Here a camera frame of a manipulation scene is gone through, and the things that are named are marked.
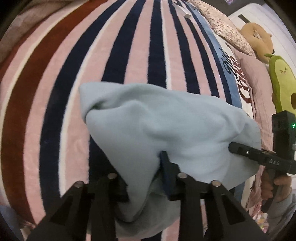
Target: black handle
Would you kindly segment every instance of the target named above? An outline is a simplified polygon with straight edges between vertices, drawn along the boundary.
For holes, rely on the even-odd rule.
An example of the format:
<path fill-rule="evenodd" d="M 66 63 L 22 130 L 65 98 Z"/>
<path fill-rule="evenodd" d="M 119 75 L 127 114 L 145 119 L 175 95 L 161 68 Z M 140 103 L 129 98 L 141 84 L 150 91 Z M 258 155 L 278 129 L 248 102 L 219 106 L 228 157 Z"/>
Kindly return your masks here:
<path fill-rule="evenodd" d="M 269 174 L 270 181 L 273 184 L 273 190 L 272 190 L 273 197 L 269 198 L 266 201 L 262 201 L 261 211 L 264 213 L 268 213 L 268 210 L 269 210 L 272 202 L 274 201 L 274 197 L 275 197 L 275 195 L 278 191 L 278 188 L 279 188 L 279 186 L 274 184 L 274 179 L 276 179 L 279 176 L 286 175 L 286 173 L 275 171 L 274 169 L 268 169 L 267 171 Z"/>

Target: gray sleeve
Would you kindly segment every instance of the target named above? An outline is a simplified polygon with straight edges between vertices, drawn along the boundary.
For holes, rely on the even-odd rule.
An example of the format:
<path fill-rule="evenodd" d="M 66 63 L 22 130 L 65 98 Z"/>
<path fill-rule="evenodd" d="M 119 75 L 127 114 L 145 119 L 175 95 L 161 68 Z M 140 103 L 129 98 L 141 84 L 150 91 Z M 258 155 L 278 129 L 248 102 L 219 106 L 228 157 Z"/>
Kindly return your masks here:
<path fill-rule="evenodd" d="M 267 237 L 274 240 L 278 233 L 288 224 L 296 209 L 296 196 L 293 193 L 282 202 L 273 202 L 270 206 L 267 222 Z"/>

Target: fleece fabric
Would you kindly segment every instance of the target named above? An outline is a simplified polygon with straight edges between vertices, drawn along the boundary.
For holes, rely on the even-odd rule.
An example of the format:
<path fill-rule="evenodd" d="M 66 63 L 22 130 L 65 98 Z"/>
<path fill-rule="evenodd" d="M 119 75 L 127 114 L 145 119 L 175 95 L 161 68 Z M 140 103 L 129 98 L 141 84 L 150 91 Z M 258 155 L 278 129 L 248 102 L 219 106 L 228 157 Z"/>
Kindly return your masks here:
<path fill-rule="evenodd" d="M 80 86 L 80 98 L 92 138 L 128 185 L 130 201 L 116 211 L 118 237 L 151 237 L 178 218 L 180 203 L 167 200 L 157 175 L 163 150 L 182 172 L 228 189 L 258 170 L 228 151 L 232 141 L 260 148 L 258 125 L 217 97 L 93 82 Z"/>

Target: human hand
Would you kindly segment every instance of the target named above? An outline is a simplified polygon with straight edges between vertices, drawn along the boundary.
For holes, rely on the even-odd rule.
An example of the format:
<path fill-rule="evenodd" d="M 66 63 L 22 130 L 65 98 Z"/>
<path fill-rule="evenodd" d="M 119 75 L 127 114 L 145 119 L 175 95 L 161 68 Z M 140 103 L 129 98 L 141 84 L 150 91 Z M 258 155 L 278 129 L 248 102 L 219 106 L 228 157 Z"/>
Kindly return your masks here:
<path fill-rule="evenodd" d="M 266 169 L 263 171 L 261 181 L 261 197 L 263 200 L 268 200 L 269 198 L 273 197 L 273 184 L 270 181 L 269 174 Z M 276 202 L 281 202 L 285 200 L 292 191 L 292 178 L 287 175 L 282 175 L 274 179 L 274 184 L 277 186 L 282 185 L 282 189 L 280 190 L 280 192 L 277 192 L 274 200 Z"/>

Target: brown plush toy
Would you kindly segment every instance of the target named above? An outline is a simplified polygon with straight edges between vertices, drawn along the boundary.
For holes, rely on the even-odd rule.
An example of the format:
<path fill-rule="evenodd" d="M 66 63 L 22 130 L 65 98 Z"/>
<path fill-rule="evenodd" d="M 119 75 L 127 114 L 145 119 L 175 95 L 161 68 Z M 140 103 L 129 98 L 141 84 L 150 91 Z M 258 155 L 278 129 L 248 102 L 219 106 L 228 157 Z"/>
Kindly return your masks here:
<path fill-rule="evenodd" d="M 245 24 L 240 33 L 251 45 L 259 60 L 268 64 L 269 58 L 265 54 L 272 54 L 274 52 L 274 46 L 271 40 L 272 35 L 268 34 L 264 28 L 256 23 Z"/>

